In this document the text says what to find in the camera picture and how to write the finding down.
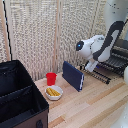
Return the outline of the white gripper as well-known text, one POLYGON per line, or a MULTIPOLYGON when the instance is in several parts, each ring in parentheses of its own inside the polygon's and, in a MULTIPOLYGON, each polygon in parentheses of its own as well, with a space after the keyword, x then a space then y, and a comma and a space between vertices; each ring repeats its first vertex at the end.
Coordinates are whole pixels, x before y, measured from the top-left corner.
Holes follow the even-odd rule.
POLYGON ((98 62, 95 61, 94 59, 90 59, 87 63, 87 65, 85 66, 85 69, 89 72, 92 72, 95 67, 97 66, 98 62))

